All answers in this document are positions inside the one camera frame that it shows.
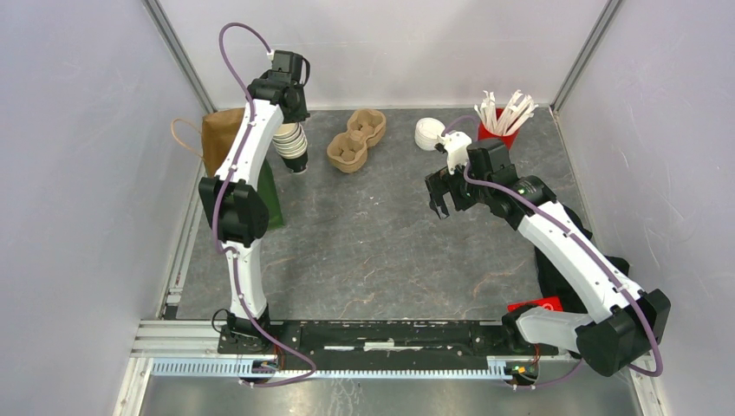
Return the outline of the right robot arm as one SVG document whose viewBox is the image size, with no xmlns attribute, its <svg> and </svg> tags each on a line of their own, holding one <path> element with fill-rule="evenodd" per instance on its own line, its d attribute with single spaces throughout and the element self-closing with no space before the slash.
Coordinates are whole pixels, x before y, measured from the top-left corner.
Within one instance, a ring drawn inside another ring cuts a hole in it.
<svg viewBox="0 0 735 416">
<path fill-rule="evenodd" d="M 454 132 L 440 137 L 436 148 L 446 166 L 426 176 L 432 210 L 447 217 L 446 194 L 458 211 L 488 206 L 540 251 L 585 308 L 575 313 L 525 303 L 504 316 L 503 347 L 521 354 L 545 344 L 579 354 L 603 376 L 624 367 L 661 376 L 668 297 L 659 289 L 645 291 L 607 259 L 540 178 L 518 176 L 502 141 Z"/>
</svg>

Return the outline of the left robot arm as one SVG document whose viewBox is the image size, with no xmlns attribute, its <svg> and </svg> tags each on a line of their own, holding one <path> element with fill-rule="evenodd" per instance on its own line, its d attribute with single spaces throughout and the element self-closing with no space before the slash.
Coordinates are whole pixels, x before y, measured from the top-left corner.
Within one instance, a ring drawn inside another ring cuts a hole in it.
<svg viewBox="0 0 735 416">
<path fill-rule="evenodd" d="M 293 172 L 303 172 L 308 162 L 302 123 L 309 117 L 304 93 L 309 61 L 283 50 L 269 57 L 271 68 L 247 87 L 244 118 L 231 150 L 215 175 L 198 185 L 215 249 L 225 256 L 230 273 L 231 305 L 220 333 L 256 354 L 273 340 L 260 267 L 260 241 L 270 221 L 258 192 L 260 172 L 271 146 Z"/>
</svg>

